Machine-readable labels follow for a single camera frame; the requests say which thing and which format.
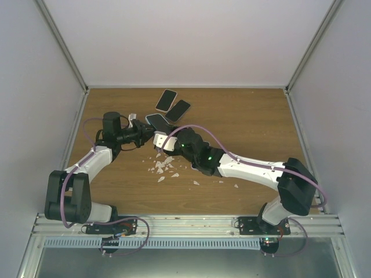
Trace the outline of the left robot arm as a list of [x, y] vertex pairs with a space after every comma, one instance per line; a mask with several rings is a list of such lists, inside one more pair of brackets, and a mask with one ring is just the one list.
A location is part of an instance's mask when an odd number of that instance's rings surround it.
[[99, 223], [105, 233], [112, 234], [119, 229], [114, 207], [92, 202], [90, 183], [117, 158], [123, 145], [133, 143], [140, 148], [153, 137], [155, 129], [137, 120], [134, 114], [127, 118], [118, 112], [107, 112], [101, 121], [102, 129], [89, 152], [65, 170], [50, 173], [44, 215], [61, 221], [66, 228]]

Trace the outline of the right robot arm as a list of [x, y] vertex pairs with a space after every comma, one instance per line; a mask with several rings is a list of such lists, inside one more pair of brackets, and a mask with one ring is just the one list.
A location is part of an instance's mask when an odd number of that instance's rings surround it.
[[202, 174], [247, 180], [277, 191], [278, 196], [264, 204], [257, 216], [262, 234], [269, 235], [291, 215], [309, 214], [317, 181], [298, 159], [264, 162], [240, 157], [222, 147], [211, 147], [190, 127], [178, 131], [176, 138], [175, 152]]

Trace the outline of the light blue phone case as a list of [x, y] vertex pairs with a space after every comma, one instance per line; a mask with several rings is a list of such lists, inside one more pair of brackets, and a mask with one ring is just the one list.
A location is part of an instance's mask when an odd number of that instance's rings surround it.
[[161, 114], [150, 114], [145, 117], [145, 120], [148, 124], [152, 124], [153, 122], [165, 122], [168, 121], [163, 117]]

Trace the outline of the black smartphone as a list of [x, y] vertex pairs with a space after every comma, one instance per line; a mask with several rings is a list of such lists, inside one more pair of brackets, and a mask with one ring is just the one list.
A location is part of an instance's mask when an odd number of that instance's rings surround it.
[[169, 135], [174, 130], [179, 128], [178, 126], [171, 125], [169, 122], [167, 122], [167, 123], [165, 123], [165, 122], [153, 122], [152, 124], [149, 124], [149, 125], [154, 127], [154, 129], [155, 129], [154, 133], [156, 131], [161, 131], [163, 133], [166, 133], [167, 135]]

